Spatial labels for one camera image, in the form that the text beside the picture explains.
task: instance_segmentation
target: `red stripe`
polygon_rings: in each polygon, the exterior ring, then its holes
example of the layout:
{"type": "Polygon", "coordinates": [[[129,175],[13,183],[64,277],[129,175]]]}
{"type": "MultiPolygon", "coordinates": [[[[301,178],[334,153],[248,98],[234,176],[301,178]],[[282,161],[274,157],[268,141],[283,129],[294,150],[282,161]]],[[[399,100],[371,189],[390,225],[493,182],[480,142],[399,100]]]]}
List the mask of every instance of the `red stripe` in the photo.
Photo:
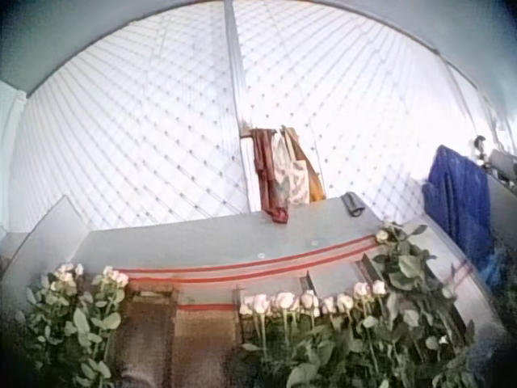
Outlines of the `red stripe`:
{"type": "Polygon", "coordinates": [[[231,303],[212,303],[206,305],[178,305],[182,311],[233,311],[235,306],[231,303]]]}
{"type": "Polygon", "coordinates": [[[309,251],[305,253],[300,253],[298,255],[291,255],[280,257],[278,259],[269,259],[269,260],[261,260],[261,261],[252,261],[250,263],[241,263],[241,264],[226,264],[226,265],[216,265],[211,267],[191,267],[191,268],[157,268],[157,269],[148,269],[148,268],[117,268],[117,271],[124,273],[185,273],[185,272],[209,272],[209,271],[220,271],[225,269],[237,269],[237,268],[248,268],[248,267],[258,267],[260,265],[268,265],[274,263],[282,263],[284,261],[290,261],[294,259],[301,259],[302,257],[318,255],[320,253],[325,253],[327,251],[332,251],[334,249],[348,247],[350,245],[354,245],[356,243],[361,243],[362,241],[366,241],[369,238],[373,238],[372,235],[365,236],[362,238],[357,238],[356,240],[351,240],[349,242],[343,242],[338,245],[333,245],[331,247],[320,248],[315,251],[309,251]]]}
{"type": "Polygon", "coordinates": [[[170,282],[170,283],[191,284],[191,283],[219,283],[219,282],[223,282],[223,281],[246,280],[246,279],[253,279],[255,277],[278,275],[280,273],[298,271],[301,269],[315,267],[317,265],[332,263],[333,261],[345,259],[346,257],[350,257],[353,255],[357,255],[361,252],[365,252],[369,249],[372,249],[373,247],[377,247],[377,244],[373,243],[366,247],[361,247],[359,249],[355,249],[353,251],[343,253],[341,255],[327,257],[326,259],[320,259],[317,261],[313,261],[311,263],[303,263],[303,264],[293,265],[291,267],[276,268],[276,269],[270,269],[267,271],[246,273],[246,274],[242,274],[242,275],[206,277],[206,278],[195,278],[194,277],[194,278],[183,278],[183,279],[171,278],[171,277],[157,278],[157,277],[148,276],[148,277],[132,277],[132,278],[130,278],[130,281],[170,282]]]}

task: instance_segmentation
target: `red cloth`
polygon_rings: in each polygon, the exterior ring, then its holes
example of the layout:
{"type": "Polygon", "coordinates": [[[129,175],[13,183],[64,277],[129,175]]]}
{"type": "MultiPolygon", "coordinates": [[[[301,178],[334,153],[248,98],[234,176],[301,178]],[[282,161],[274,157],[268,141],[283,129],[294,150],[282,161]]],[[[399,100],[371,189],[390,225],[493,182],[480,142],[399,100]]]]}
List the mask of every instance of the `red cloth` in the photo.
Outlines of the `red cloth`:
{"type": "Polygon", "coordinates": [[[275,169],[271,151],[273,132],[269,129],[252,129],[251,137],[253,138],[254,164],[260,188],[260,206],[271,216],[273,222],[286,224],[289,219],[288,210],[280,205],[275,189],[275,169]]]}

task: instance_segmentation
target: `hanging fabric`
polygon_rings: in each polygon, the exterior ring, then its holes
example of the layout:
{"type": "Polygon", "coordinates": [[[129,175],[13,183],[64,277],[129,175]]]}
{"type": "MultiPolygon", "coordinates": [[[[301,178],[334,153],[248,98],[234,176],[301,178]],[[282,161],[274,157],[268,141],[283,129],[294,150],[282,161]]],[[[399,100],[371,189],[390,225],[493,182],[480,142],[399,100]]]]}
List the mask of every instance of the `hanging fabric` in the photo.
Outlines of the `hanging fabric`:
{"type": "Polygon", "coordinates": [[[271,140],[273,167],[275,168],[275,187],[281,206],[287,208],[289,203],[289,171],[291,158],[282,133],[274,131],[271,140]]]}
{"type": "Polygon", "coordinates": [[[258,176],[260,205],[264,212],[271,215],[273,222],[285,224],[288,221],[287,206],[280,203],[275,184],[275,168],[269,129],[252,129],[254,164],[258,176]]]}
{"type": "Polygon", "coordinates": [[[283,131],[285,144],[288,149],[288,178],[289,178],[289,203],[293,205],[309,203],[309,172],[305,160],[296,160],[292,147],[292,137],[287,129],[283,131]]]}
{"type": "Polygon", "coordinates": [[[293,128],[286,127],[282,127],[282,130],[286,140],[289,139],[290,144],[292,146],[292,154],[294,155],[292,159],[298,162],[305,162],[305,168],[308,172],[309,201],[317,202],[319,200],[324,200],[326,197],[325,192],[323,191],[322,183],[320,182],[320,179],[317,176],[317,173],[314,170],[313,165],[309,161],[309,158],[307,158],[305,152],[301,149],[300,141],[298,139],[296,131],[293,128]]]}

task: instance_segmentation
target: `ceiling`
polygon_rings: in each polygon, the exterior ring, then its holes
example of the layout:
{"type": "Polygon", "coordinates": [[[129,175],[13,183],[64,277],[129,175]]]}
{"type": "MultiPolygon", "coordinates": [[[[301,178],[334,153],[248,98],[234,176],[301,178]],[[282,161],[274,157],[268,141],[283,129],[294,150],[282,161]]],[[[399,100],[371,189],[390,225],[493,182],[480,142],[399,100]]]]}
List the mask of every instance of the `ceiling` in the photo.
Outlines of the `ceiling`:
{"type": "MultiPolygon", "coordinates": [[[[2,21],[0,79],[30,94],[60,65],[103,36],[133,20],[192,2],[15,0],[2,21]]],[[[517,31],[501,2],[319,2],[361,10],[437,48],[510,121],[515,116],[517,124],[517,31]]]]}

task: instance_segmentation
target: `lattice pattern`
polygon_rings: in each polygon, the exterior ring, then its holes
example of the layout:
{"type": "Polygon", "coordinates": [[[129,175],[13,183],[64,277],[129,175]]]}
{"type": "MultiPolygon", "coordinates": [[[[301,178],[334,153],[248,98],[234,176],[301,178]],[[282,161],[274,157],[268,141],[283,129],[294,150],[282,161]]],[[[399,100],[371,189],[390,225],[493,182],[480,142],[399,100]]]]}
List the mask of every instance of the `lattice pattern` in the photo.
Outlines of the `lattice pattern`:
{"type": "Polygon", "coordinates": [[[296,128],[327,196],[358,192],[399,222],[421,214],[436,146],[466,154],[474,136],[435,56],[326,6],[241,0],[235,13],[253,125],[296,128]]]}
{"type": "Polygon", "coordinates": [[[62,195],[94,229],[248,211],[221,2],[133,23],[30,98],[11,170],[11,231],[62,195]]]}
{"type": "MultiPolygon", "coordinates": [[[[355,191],[399,222],[422,213],[436,147],[469,154],[475,137],[443,62],[331,7],[238,0],[234,9],[252,125],[294,127],[327,196],[355,191]]],[[[95,229],[249,211],[231,87],[221,2],[94,44],[27,105],[11,230],[30,230],[63,194],[95,229]]]]}

